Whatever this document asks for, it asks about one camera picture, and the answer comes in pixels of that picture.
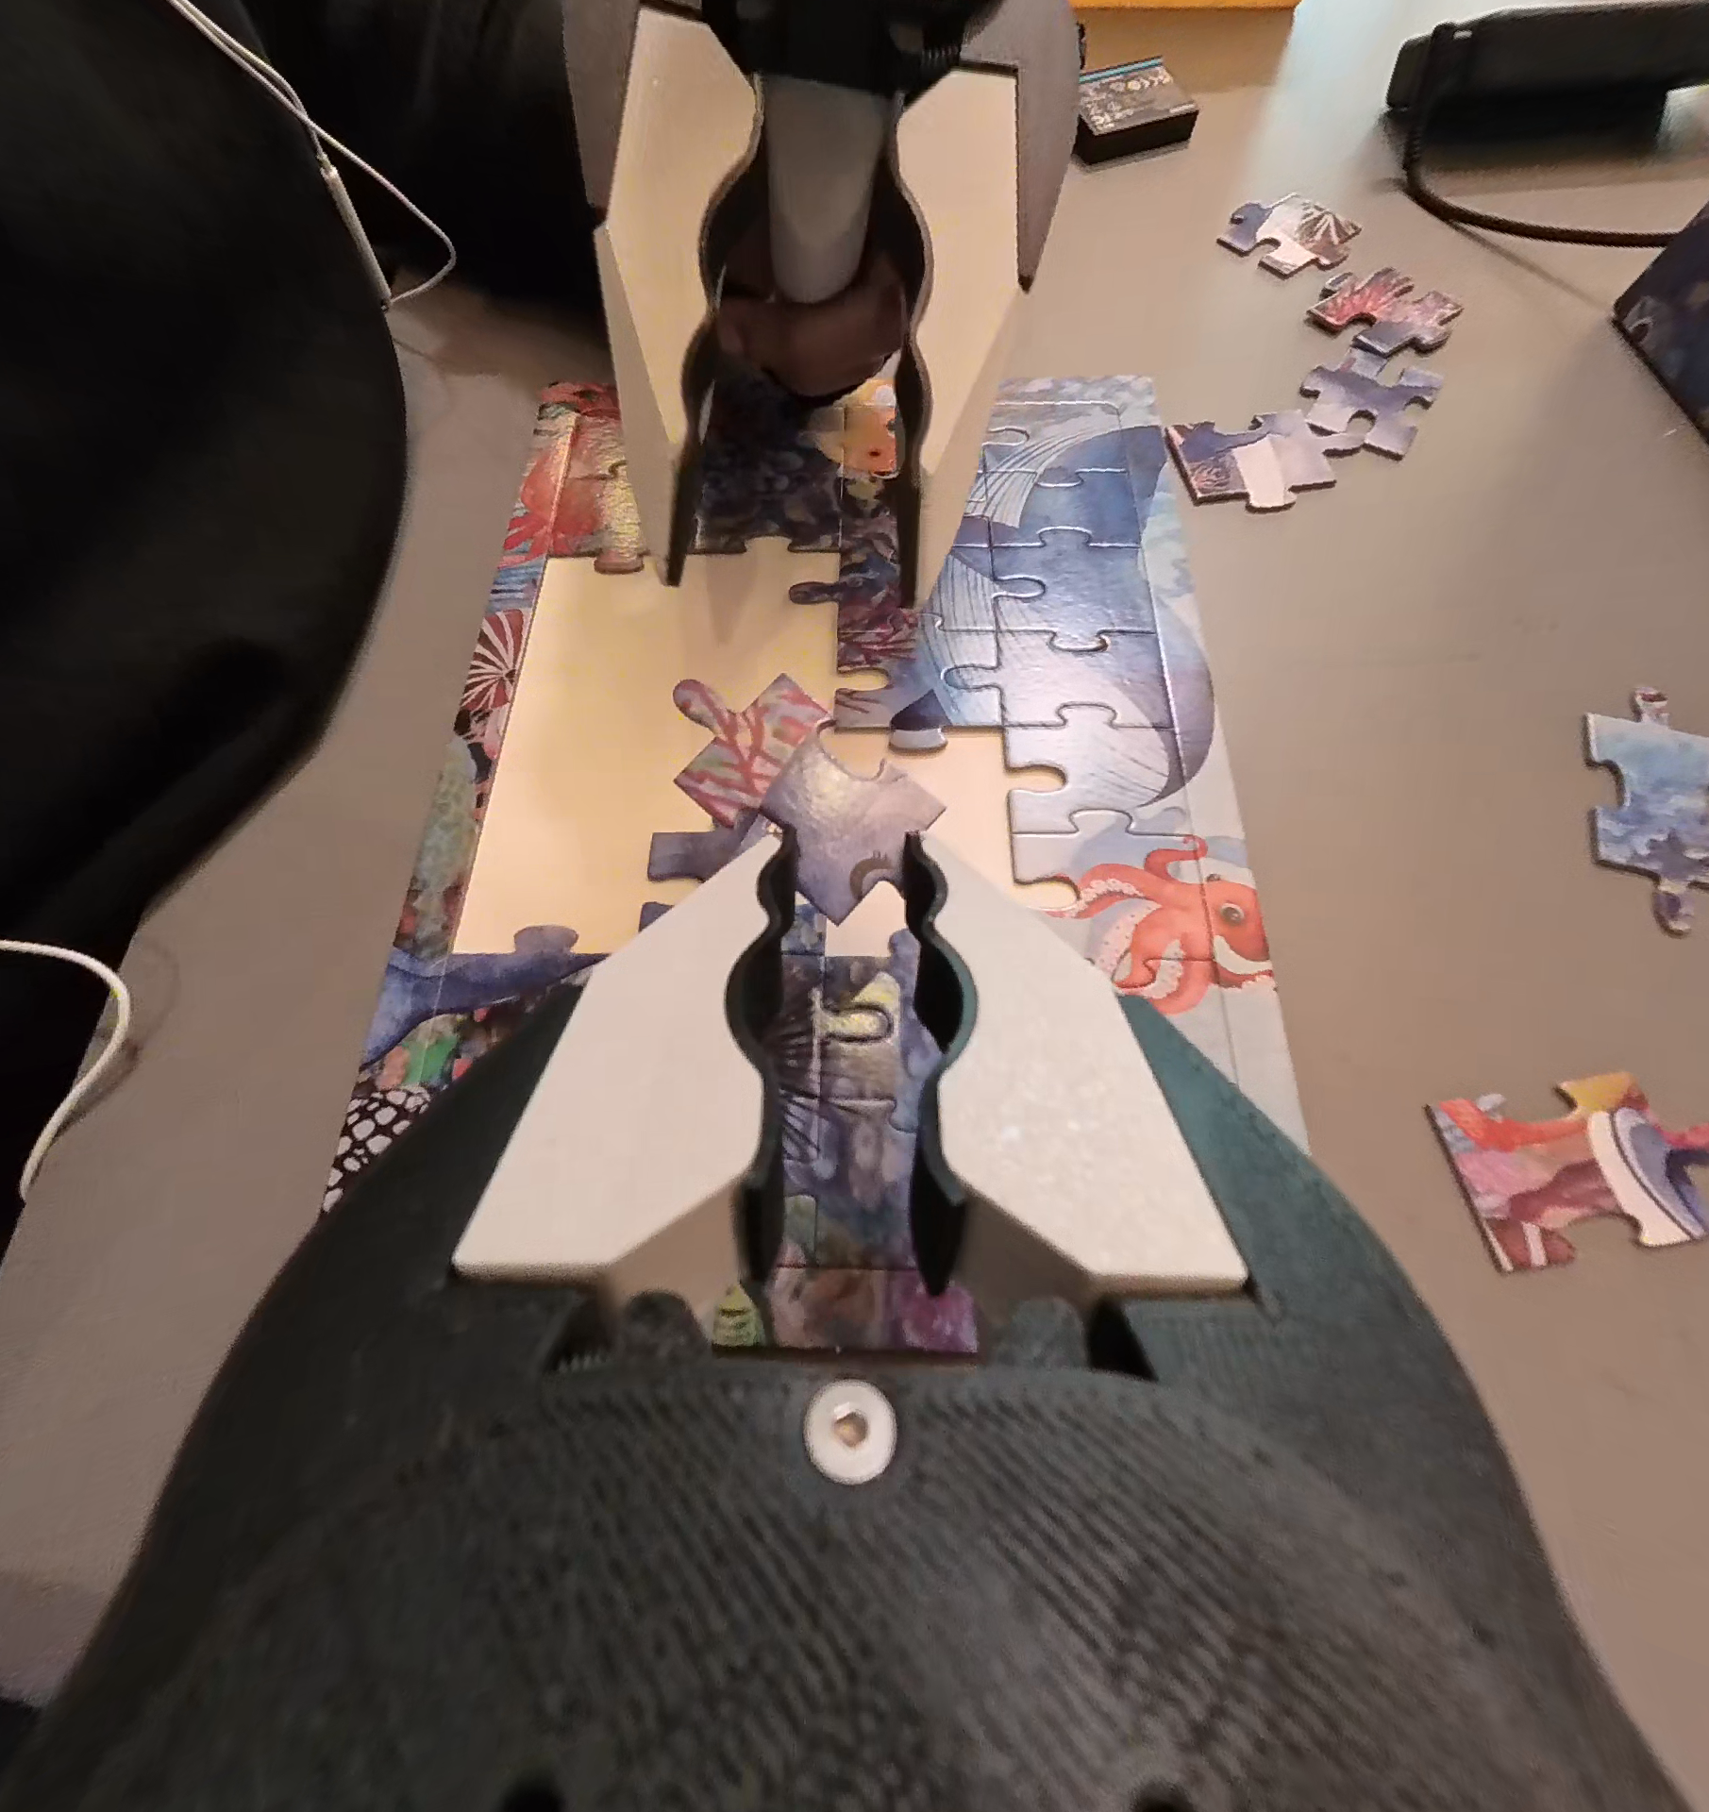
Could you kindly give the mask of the pink coral puzzle piece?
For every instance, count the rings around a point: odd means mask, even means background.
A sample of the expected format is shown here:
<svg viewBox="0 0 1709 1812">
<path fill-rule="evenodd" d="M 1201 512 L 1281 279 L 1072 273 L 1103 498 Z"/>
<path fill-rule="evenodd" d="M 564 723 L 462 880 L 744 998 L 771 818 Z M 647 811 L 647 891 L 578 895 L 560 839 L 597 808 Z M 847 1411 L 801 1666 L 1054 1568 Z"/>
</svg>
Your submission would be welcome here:
<svg viewBox="0 0 1709 1812">
<path fill-rule="evenodd" d="M 930 829 L 943 805 L 896 766 L 873 777 L 846 768 L 823 742 L 828 708 L 791 676 L 770 680 L 750 707 L 685 678 L 675 708 L 711 730 L 675 774 L 708 833 L 657 833 L 652 878 L 708 878 L 767 829 L 798 843 L 798 895 L 828 922 L 846 922 L 880 887 L 904 889 L 908 836 Z"/>
</svg>

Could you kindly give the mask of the person's left hand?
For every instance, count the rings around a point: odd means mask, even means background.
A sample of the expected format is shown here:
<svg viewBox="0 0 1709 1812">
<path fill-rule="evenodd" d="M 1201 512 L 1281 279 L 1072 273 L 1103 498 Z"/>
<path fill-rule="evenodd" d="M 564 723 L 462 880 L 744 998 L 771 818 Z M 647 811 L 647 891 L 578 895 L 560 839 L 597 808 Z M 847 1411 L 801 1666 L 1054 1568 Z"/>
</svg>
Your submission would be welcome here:
<svg viewBox="0 0 1709 1812">
<path fill-rule="evenodd" d="M 729 293 L 716 314 L 729 360 L 813 403 L 840 398 L 875 377 L 902 351 L 908 327 L 904 279 L 888 255 L 870 259 L 819 303 Z"/>
</svg>

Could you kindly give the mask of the red coral puzzle piece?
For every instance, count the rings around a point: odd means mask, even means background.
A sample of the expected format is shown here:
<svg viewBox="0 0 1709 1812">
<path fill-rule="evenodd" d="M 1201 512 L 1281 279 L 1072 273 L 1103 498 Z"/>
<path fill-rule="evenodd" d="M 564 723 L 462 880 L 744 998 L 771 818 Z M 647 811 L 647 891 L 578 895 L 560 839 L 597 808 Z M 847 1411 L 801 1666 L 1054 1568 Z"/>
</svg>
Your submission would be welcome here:
<svg viewBox="0 0 1709 1812">
<path fill-rule="evenodd" d="M 1509 1117 L 1502 1095 L 1429 1106 L 1457 1183 L 1498 1272 L 1575 1259 L 1571 1228 L 1619 1221 L 1638 1248 L 1709 1237 L 1696 1182 L 1709 1167 L 1709 1120 L 1667 1129 L 1633 1072 L 1598 1072 L 1557 1085 L 1567 1110 Z"/>
</svg>

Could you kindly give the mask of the row of loose jigsaw pieces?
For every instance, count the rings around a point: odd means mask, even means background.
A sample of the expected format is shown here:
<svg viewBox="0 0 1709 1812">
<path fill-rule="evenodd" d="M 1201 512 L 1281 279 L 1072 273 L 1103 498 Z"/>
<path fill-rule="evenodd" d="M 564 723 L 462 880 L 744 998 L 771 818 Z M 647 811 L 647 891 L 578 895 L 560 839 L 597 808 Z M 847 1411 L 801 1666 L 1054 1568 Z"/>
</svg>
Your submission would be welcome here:
<svg viewBox="0 0 1709 1812">
<path fill-rule="evenodd" d="M 1296 190 L 1244 199 L 1227 214 L 1220 245 L 1260 255 L 1277 279 L 1322 273 L 1306 324 L 1350 341 L 1337 362 L 1302 380 L 1302 411 L 1254 412 L 1230 427 L 1167 427 L 1172 463 L 1198 504 L 1286 510 L 1298 493 L 1330 487 L 1341 456 L 1374 450 L 1402 460 L 1412 453 L 1416 421 L 1408 412 L 1443 393 L 1443 377 L 1408 353 L 1438 351 L 1465 306 L 1400 266 L 1350 269 L 1358 234 L 1358 223 Z M 1633 718 L 1588 718 L 1585 742 L 1591 763 L 1613 768 L 1619 781 L 1619 801 L 1591 816 L 1595 858 L 1647 874 L 1658 926 L 1683 937 L 1693 891 L 1709 891 L 1709 739 L 1678 730 L 1662 691 L 1637 688 Z"/>
</svg>

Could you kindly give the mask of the sea animal jigsaw puzzle board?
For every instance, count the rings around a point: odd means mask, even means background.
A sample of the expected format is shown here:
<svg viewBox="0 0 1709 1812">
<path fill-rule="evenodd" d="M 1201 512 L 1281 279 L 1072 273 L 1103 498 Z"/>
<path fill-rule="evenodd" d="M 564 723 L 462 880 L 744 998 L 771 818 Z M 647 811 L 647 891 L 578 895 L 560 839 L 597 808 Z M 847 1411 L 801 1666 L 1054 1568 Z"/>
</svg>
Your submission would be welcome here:
<svg viewBox="0 0 1709 1812">
<path fill-rule="evenodd" d="M 322 1209 L 599 943 L 632 943 L 632 908 L 647 927 L 708 880 L 647 874 L 657 833 L 711 829 L 675 788 L 711 739 L 674 704 L 688 678 L 744 708 L 791 676 L 846 768 L 923 785 L 943 843 L 1008 864 L 1008 898 L 1306 1141 L 1151 382 L 1006 382 L 918 605 L 891 477 L 888 382 L 818 417 L 733 391 L 685 567 L 729 583 L 726 618 L 683 628 L 645 571 L 616 391 L 543 391 Z M 975 1299 L 912 1264 L 916 971 L 898 889 L 846 922 L 798 895 L 782 1245 L 719 1303 L 719 1347 L 981 1347 Z"/>
</svg>

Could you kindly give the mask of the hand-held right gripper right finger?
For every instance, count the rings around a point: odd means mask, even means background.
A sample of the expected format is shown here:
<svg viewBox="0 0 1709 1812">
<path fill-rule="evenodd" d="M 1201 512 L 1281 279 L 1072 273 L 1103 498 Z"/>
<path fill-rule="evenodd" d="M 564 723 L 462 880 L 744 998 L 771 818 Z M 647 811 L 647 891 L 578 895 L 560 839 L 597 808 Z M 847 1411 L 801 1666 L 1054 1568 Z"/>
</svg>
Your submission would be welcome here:
<svg viewBox="0 0 1709 1812">
<path fill-rule="evenodd" d="M 995 1320 L 1054 1297 L 1217 1299 L 1251 1283 L 1133 1002 L 932 833 L 904 842 L 912 1013 L 932 1046 L 911 1175 L 926 1293 Z"/>
</svg>

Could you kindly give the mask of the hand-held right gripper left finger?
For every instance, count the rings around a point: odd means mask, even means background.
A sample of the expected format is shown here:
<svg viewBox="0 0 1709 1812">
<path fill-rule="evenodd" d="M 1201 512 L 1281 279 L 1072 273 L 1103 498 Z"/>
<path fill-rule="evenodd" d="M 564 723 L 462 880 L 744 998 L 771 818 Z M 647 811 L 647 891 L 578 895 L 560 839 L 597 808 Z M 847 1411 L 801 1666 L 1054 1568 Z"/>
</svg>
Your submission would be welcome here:
<svg viewBox="0 0 1709 1812">
<path fill-rule="evenodd" d="M 471 1279 L 666 1290 L 708 1321 L 787 1228 L 791 833 L 764 839 L 599 963 L 453 1252 Z"/>
</svg>

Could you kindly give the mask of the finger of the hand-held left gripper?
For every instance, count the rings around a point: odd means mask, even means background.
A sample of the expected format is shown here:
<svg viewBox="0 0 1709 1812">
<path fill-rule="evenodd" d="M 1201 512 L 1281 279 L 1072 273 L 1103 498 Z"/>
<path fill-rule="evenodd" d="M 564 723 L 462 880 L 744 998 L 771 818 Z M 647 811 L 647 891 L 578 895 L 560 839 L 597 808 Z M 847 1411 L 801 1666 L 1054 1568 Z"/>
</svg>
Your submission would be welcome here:
<svg viewBox="0 0 1709 1812">
<path fill-rule="evenodd" d="M 1016 78 L 954 69 L 912 102 L 894 175 L 923 246 L 898 353 L 902 594 L 930 595 L 951 555 L 981 441 L 1022 317 L 1016 262 Z"/>
<path fill-rule="evenodd" d="M 621 393 L 626 474 L 647 557 L 680 586 L 702 510 L 721 346 L 725 254 L 711 230 L 750 175 L 756 80 L 680 2 L 604 2 L 591 20 L 594 255 Z"/>
</svg>

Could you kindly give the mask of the person's torso in black clothing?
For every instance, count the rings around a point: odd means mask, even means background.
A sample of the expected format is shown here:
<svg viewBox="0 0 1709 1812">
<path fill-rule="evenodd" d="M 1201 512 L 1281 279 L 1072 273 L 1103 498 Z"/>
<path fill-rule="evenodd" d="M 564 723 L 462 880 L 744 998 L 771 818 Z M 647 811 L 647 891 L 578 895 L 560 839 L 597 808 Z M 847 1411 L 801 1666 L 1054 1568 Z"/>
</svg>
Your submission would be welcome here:
<svg viewBox="0 0 1709 1812">
<path fill-rule="evenodd" d="M 115 965 L 304 760 L 407 448 L 304 127 L 169 2 L 0 2 L 0 940 Z M 0 953 L 0 1259 L 103 1002 Z"/>
</svg>

